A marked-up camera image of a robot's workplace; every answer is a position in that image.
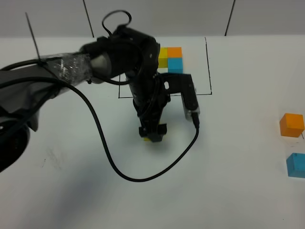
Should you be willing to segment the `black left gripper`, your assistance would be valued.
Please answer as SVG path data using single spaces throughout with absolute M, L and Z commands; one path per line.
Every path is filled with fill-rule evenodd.
M 140 120 L 139 135 L 148 136 L 154 142 L 161 142 L 167 133 L 167 124 L 160 124 L 163 108 L 170 100 L 165 93 L 161 74 L 141 74 L 136 78 L 135 72 L 126 73 L 126 79 L 131 80 L 129 84 L 133 106 Z

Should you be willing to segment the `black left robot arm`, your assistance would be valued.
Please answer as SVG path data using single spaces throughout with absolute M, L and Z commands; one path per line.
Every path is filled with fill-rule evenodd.
M 85 44 L 78 52 L 60 53 L 6 66 L 0 71 L 0 168 L 7 169 L 25 151 L 30 130 L 38 129 L 40 108 L 82 82 L 117 84 L 125 74 L 140 119 L 139 134 L 160 142 L 160 124 L 169 101 L 157 72 L 160 45 L 154 37 L 119 25 L 108 37 Z

